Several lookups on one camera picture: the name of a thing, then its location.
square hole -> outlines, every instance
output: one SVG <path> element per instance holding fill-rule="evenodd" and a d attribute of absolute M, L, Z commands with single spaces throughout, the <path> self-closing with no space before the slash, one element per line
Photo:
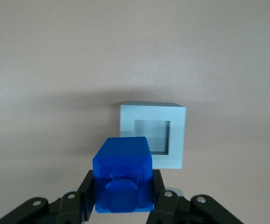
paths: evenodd
<path fill-rule="evenodd" d="M 153 155 L 168 155 L 170 121 L 135 120 L 135 136 L 144 136 Z"/>

blue cube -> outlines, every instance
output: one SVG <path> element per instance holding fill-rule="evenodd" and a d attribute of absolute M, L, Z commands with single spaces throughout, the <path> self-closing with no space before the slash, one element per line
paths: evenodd
<path fill-rule="evenodd" d="M 92 160 L 99 213 L 152 211 L 152 157 L 145 137 L 108 138 Z"/>

metal screw head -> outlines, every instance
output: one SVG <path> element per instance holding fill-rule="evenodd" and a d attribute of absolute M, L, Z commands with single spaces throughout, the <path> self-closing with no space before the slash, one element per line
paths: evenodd
<path fill-rule="evenodd" d="M 164 195 L 165 195 L 166 197 L 172 197 L 172 193 L 171 193 L 170 191 L 166 191 L 166 192 L 164 193 Z"/>
<path fill-rule="evenodd" d="M 38 205 L 40 205 L 41 203 L 42 203 L 42 202 L 38 200 L 38 201 L 33 202 L 32 205 L 33 205 L 33 206 L 38 206 Z"/>
<path fill-rule="evenodd" d="M 199 203 L 206 203 L 206 199 L 202 196 L 198 196 L 196 199 Z"/>
<path fill-rule="evenodd" d="M 68 195 L 68 199 L 72 199 L 72 198 L 74 198 L 75 196 L 76 196 L 76 195 L 73 194 L 73 193 L 72 193 L 72 194 L 69 194 L 69 195 Z"/>

white wall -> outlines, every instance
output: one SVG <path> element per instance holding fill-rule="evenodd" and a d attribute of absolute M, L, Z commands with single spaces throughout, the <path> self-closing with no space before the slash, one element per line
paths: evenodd
<path fill-rule="evenodd" d="M 0 1 L 0 217 L 77 188 L 126 100 L 187 107 L 167 187 L 270 223 L 270 0 Z"/>

black robotic claw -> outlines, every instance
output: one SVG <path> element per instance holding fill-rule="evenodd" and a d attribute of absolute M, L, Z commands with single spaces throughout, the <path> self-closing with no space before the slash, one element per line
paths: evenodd
<path fill-rule="evenodd" d="M 89 220 L 95 200 L 92 170 L 88 171 L 77 191 L 55 202 L 35 197 L 0 219 L 0 224 L 80 224 Z M 153 170 L 155 208 L 147 224 L 242 224 L 213 198 L 194 196 L 189 202 L 165 190 L 160 170 Z"/>

